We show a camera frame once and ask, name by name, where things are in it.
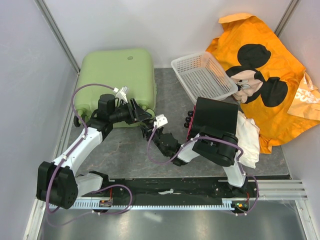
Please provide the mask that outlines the green hard-shell suitcase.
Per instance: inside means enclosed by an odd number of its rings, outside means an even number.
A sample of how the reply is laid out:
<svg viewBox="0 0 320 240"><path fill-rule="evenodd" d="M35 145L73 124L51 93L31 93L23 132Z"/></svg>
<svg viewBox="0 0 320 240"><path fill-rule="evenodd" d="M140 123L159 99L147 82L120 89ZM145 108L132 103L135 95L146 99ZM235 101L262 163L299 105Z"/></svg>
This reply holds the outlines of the green hard-shell suitcase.
<svg viewBox="0 0 320 240"><path fill-rule="evenodd" d="M81 65L74 97L78 116L88 121L98 108L103 94L112 94L114 88L129 88L127 99L150 114L156 108L156 81L154 62L144 48L100 50L87 54Z"/></svg>

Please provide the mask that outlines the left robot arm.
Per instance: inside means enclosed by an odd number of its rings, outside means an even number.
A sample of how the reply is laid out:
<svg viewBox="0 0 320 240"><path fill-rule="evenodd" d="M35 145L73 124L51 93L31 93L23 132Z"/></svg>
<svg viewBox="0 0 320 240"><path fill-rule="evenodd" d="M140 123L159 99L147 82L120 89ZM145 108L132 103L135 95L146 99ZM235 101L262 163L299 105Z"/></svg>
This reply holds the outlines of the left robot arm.
<svg viewBox="0 0 320 240"><path fill-rule="evenodd" d="M151 119L153 115L142 109L133 98L117 106L114 95L101 95L97 109L75 142L52 162L44 161L38 167L37 199L47 206L69 209L78 197L88 193L106 196L110 185L100 173L76 176L78 169L113 130L114 124L125 122L132 125Z"/></svg>

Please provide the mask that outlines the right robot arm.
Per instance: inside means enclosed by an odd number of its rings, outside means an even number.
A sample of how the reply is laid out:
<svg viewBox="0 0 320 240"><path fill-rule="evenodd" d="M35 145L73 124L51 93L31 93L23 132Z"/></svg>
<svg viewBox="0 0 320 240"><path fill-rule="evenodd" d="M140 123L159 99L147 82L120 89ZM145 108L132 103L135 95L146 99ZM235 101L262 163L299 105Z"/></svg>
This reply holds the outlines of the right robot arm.
<svg viewBox="0 0 320 240"><path fill-rule="evenodd" d="M140 129L143 138L147 140L146 154L152 163L156 165L172 163L181 167L202 157L223 168L229 191L233 196L240 197L247 191L248 177L240 163L244 150L238 146L236 137L224 135L221 138L215 138L200 132L184 144L180 144L172 133L163 133L164 124L159 120L145 122ZM168 160L153 159L150 154L151 143L154 143Z"/></svg>

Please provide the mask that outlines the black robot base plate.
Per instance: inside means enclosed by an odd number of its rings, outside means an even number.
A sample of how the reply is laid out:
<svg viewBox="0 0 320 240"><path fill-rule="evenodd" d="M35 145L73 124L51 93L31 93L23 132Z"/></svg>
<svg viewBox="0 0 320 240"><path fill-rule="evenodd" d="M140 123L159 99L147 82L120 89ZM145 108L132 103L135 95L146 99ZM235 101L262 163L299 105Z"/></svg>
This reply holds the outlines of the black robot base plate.
<svg viewBox="0 0 320 240"><path fill-rule="evenodd" d="M134 205L220 204L222 199L257 196L253 181L247 181L247 190L231 190L226 177L176 178L116 178L103 181L102 186L124 185L131 190Z"/></svg>

